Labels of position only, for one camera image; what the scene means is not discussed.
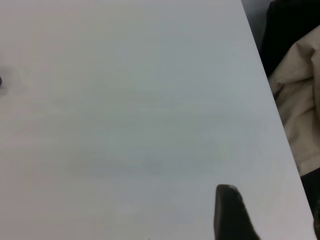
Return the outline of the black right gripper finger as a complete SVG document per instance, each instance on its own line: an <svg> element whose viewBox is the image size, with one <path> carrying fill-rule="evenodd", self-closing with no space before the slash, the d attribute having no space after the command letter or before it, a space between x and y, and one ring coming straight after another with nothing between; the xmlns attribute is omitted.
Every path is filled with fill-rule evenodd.
<svg viewBox="0 0 320 240"><path fill-rule="evenodd" d="M213 218L216 240L259 240L242 195L229 184L219 184L215 192Z"/></svg>

